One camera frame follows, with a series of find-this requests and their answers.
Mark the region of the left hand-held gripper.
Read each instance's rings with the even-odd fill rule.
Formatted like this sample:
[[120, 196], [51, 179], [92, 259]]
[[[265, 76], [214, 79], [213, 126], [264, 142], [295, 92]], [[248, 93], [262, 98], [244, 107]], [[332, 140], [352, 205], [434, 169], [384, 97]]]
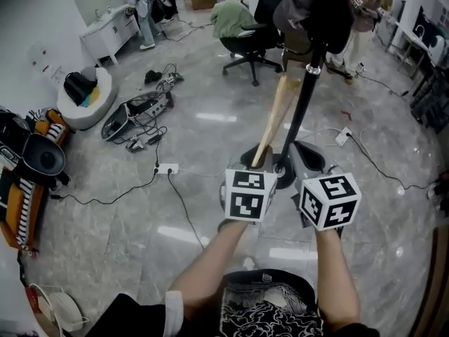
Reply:
[[224, 178], [219, 189], [220, 206], [227, 223], [245, 221], [260, 223], [272, 204], [281, 175], [279, 154], [266, 147], [261, 158], [256, 157], [259, 145], [244, 152], [240, 158], [232, 157], [224, 168]]

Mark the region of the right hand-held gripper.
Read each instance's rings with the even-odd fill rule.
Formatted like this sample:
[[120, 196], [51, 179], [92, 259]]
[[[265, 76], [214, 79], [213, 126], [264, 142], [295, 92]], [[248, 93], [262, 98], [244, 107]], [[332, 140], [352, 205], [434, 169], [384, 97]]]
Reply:
[[298, 181], [293, 201], [303, 228], [317, 231], [336, 229], [353, 223], [362, 200], [361, 191], [350, 172], [339, 166], [328, 170], [325, 152], [311, 143], [295, 140], [289, 145], [289, 157]]

